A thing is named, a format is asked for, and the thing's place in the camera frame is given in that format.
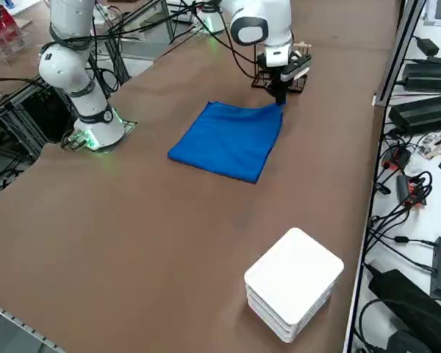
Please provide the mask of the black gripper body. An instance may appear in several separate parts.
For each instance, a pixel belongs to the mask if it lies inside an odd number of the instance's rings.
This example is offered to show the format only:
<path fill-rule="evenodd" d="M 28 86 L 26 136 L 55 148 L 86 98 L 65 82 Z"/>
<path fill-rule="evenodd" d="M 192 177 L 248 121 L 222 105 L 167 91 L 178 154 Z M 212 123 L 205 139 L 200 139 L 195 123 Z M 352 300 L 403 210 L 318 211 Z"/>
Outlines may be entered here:
<path fill-rule="evenodd" d="M 287 92 L 289 82 L 281 80 L 283 67 L 267 67 L 265 53 L 257 55 L 257 87 L 267 92 Z"/>

